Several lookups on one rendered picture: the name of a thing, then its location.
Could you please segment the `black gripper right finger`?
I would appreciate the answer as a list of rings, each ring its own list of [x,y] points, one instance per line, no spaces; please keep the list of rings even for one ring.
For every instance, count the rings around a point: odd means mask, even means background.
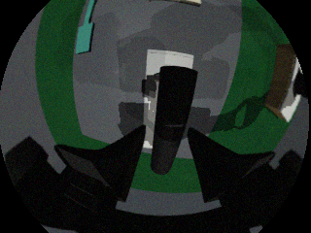
[[[254,168],[257,170],[269,163],[272,156],[275,158],[275,151],[271,150],[259,154],[237,154],[191,127],[187,135],[203,201],[207,203],[217,201],[219,195],[241,182]]]

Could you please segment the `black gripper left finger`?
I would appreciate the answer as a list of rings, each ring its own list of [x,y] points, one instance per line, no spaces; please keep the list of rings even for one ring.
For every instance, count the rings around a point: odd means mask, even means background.
[[[147,125],[141,125],[106,148],[89,150],[59,144],[55,145],[54,150],[65,166],[100,180],[106,189],[116,195],[118,201],[125,202],[140,160],[145,135]]]

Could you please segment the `cream square tile with dark center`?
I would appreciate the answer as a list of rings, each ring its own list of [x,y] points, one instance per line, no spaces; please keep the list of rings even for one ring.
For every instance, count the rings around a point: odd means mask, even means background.
[[[193,4],[201,4],[202,0],[166,0],[166,1],[178,1],[178,3],[193,3]]]

